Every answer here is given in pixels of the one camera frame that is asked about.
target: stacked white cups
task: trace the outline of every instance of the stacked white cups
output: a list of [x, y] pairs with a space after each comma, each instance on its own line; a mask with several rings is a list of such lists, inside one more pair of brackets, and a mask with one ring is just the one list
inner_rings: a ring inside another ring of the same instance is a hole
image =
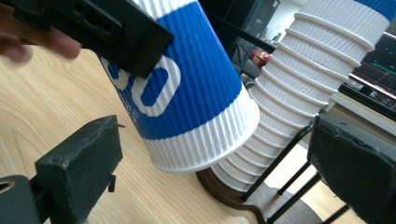
[[352, 0], [308, 0], [294, 17], [249, 89], [261, 111], [259, 126], [235, 154], [212, 166], [231, 189], [251, 187], [389, 26], [389, 18]]

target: blue and white paper cup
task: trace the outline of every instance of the blue and white paper cup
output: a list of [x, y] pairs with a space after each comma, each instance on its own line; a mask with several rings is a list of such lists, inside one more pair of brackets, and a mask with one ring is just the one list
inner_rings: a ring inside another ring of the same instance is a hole
[[147, 145], [171, 173], [210, 167], [254, 132], [259, 108], [195, 0], [134, 0], [175, 38], [149, 78], [101, 62]]

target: wood grain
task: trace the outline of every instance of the wood grain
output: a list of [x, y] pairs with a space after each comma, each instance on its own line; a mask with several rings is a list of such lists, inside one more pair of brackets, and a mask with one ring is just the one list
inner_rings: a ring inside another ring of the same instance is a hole
[[116, 170], [116, 191], [103, 194], [90, 223], [256, 223], [249, 212], [209, 196], [195, 174], [154, 168], [92, 52], [83, 50], [72, 62], [39, 47], [34, 52], [25, 66], [0, 60], [0, 176], [33, 177], [34, 162], [46, 152], [85, 123], [114, 114], [126, 126], [120, 129], [124, 157]]

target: black bracket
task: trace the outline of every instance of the black bracket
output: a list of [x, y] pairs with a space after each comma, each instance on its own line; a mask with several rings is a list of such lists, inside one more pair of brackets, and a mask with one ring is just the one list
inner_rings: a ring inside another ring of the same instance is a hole
[[122, 159], [116, 116], [91, 121], [35, 162], [37, 175], [0, 178], [0, 222], [84, 222]]
[[173, 39], [127, 0], [0, 0], [14, 16], [40, 30], [64, 32], [119, 68], [148, 77]]

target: wooden table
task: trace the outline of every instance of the wooden table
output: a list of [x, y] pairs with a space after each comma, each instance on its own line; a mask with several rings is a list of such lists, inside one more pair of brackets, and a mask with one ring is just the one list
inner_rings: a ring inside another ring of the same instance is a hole
[[[34, 52], [25, 66], [15, 67], [0, 59], [0, 176], [32, 178], [34, 162], [71, 133], [91, 120], [117, 115], [126, 128], [120, 129], [123, 159], [115, 173], [116, 191], [102, 195], [92, 209], [90, 223], [256, 223], [250, 212], [232, 209], [209, 196], [195, 174], [173, 175], [154, 168], [92, 52], [83, 50], [73, 62], [39, 47]], [[300, 164], [305, 153], [304, 149], [300, 153]], [[292, 160], [297, 161], [295, 154]], [[323, 190], [314, 192], [308, 198], [313, 205]], [[326, 217], [338, 206], [340, 203], [320, 215]]]

